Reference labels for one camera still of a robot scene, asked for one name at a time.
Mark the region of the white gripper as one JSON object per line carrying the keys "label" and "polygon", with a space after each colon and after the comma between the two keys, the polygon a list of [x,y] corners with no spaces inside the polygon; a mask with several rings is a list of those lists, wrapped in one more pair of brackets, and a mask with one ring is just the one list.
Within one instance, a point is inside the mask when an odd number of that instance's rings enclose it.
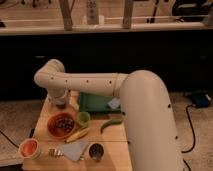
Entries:
{"label": "white gripper", "polygon": [[49,91],[47,94],[48,100],[55,106],[65,106],[69,103],[70,93],[65,91]]}

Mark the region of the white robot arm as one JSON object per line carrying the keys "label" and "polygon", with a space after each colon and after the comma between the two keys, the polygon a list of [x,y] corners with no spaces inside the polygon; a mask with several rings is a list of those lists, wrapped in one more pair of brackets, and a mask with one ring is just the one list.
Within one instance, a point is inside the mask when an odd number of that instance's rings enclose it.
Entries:
{"label": "white robot arm", "polygon": [[183,171],[178,133],[168,90],[148,70],[124,73],[67,73],[62,62],[51,59],[34,75],[55,105],[69,99],[70,90],[116,97],[124,125],[133,171]]}

